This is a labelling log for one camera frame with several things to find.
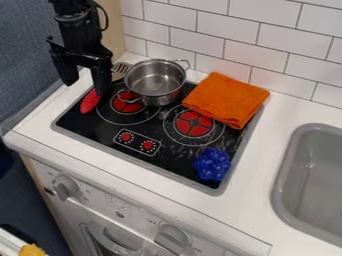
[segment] countertop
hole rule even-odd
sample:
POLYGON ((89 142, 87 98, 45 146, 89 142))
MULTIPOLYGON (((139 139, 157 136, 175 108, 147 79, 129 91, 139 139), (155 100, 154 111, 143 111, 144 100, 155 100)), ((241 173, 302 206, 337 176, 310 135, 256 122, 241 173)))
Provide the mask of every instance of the countertop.
MULTIPOLYGON (((119 61, 133 64, 143 59, 125 53, 119 61)), ((196 83, 206 77, 192 70, 187 75, 196 83)), ((80 177, 102 183, 220 240, 238 243, 239 235, 229 237, 229 230, 237 229, 268 244, 271 256, 342 255, 341 248, 287 226, 270 204, 270 192, 293 131, 307 123, 342 128, 342 110, 272 92, 227 189, 220 196, 210 196, 53 131, 51 123, 90 86, 90 72, 82 70, 75 85, 57 90, 8 132, 4 142, 56 166, 79 165, 74 172, 80 177)), ((255 247, 260 255, 267 255, 266 247, 255 247)))

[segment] pot handle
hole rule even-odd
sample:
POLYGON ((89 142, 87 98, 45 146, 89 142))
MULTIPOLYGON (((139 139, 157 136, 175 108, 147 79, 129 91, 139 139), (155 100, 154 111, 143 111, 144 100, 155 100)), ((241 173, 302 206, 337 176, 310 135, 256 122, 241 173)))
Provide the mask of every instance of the pot handle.
POLYGON ((120 95, 120 94, 121 94, 122 92, 129 92, 129 91, 130 91, 130 90, 127 90, 127 89, 121 89, 120 91, 118 91, 118 93, 117 93, 118 99, 121 100, 122 102, 126 102, 126 103, 128 103, 128 104, 136 103, 136 102, 138 102, 139 100, 141 100, 141 97, 136 98, 136 99, 134 99, 134 100, 126 100, 126 99, 121 98, 121 95, 120 95))
POLYGON ((187 70, 189 70, 190 68, 191 68, 191 64, 190 64, 190 62, 188 61, 188 60, 183 60, 183 59, 175 59, 174 60, 175 62, 185 62, 186 63, 186 65, 187 65, 187 67, 185 68, 185 71, 187 71, 187 70))

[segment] oven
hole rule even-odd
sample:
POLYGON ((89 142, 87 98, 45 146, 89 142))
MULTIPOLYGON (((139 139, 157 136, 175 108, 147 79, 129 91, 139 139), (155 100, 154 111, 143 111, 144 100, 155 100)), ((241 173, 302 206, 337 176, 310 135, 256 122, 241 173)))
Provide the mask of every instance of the oven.
POLYGON ((32 163, 75 256, 237 256, 116 195, 32 163))

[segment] subway tile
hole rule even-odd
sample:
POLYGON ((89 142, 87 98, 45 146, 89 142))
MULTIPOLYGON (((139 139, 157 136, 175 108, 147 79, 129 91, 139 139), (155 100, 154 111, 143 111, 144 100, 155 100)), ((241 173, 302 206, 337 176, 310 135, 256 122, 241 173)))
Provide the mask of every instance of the subway tile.
POLYGON ((227 14, 229 0, 170 0, 170 4, 207 12, 227 14))
POLYGON ((311 99, 316 82, 253 68, 251 84, 303 99, 311 99))
POLYGON ((204 73, 219 72, 236 80, 248 83, 251 67, 197 54, 196 69, 204 73))
POLYGON ((214 57, 222 57, 224 39, 171 28, 171 45, 214 57))
POLYGON ((145 1, 145 19, 188 30, 196 29, 196 11, 167 4, 145 1))
POLYGON ((258 45, 316 58, 325 58, 331 37, 262 24, 258 45))
POLYGON ((296 0, 297 2, 308 3, 308 4, 317 4, 326 7, 334 7, 342 9, 342 1, 341 0, 296 0))
POLYGON ((163 44, 169 42, 169 28, 163 25, 122 17, 123 29, 126 35, 140 37, 163 44))
POLYGON ((313 101, 342 108, 342 88, 318 84, 313 101))
POLYGON ((146 56, 146 41, 131 36, 125 36, 126 49, 129 52, 134 52, 146 56))
POLYGON ((226 41, 225 59, 282 72, 288 54, 259 46, 226 41))
POLYGON ((229 15, 295 27, 300 6, 299 3, 283 0, 230 0, 229 15))
POLYGON ((342 65, 339 64, 291 54, 286 73, 342 87, 342 65))
POLYGON ((198 31, 205 34, 255 43, 258 29, 257 22, 212 13, 198 13, 198 31))
POLYGON ((162 58, 168 60, 183 59, 188 60, 191 69, 194 69, 195 53, 177 49, 174 47, 161 45, 153 42, 147 42, 148 56, 151 58, 162 58))
POLYGON ((342 63, 342 39, 334 38, 329 52, 328 60, 342 63))
POLYGON ((142 19, 142 0, 121 0, 121 14, 142 19))
POLYGON ((298 28, 342 36, 342 10, 304 4, 298 28))

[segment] gray fabric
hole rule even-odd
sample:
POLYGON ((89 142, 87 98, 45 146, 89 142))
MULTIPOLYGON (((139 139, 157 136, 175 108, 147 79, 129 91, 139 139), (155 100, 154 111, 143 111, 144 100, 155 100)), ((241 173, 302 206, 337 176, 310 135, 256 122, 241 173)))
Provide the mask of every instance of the gray fabric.
MULTIPOLYGON (((0 0, 0 123, 58 79, 45 42, 58 35, 51 7, 48 0, 0 0)), ((71 256, 18 157, 0 180, 0 224, 31 236, 51 256, 71 256)))
POLYGON ((30 175, 18 157, 12 169, 0 180, 0 202, 0 224, 9 224, 30 236, 50 256, 71 256, 30 175))
POLYGON ((58 32, 47 0, 0 0, 0 122, 57 80, 45 39, 58 32))

